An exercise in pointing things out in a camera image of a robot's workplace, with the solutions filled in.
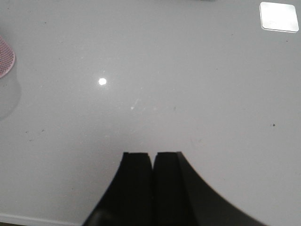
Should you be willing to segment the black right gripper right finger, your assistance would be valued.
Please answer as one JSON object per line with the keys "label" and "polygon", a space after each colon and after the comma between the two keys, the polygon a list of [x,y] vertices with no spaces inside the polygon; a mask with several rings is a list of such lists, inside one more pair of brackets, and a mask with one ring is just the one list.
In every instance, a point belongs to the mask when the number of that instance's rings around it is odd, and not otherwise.
{"label": "black right gripper right finger", "polygon": [[181,152],[157,153],[154,214],[158,226],[261,226],[221,197]]}

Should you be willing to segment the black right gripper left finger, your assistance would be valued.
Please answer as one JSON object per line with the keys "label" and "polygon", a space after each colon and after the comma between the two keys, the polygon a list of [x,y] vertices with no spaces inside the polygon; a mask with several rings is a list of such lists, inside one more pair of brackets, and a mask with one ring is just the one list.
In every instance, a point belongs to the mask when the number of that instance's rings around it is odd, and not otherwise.
{"label": "black right gripper left finger", "polygon": [[151,226],[152,166],[147,153],[123,153],[118,171],[84,226]]}

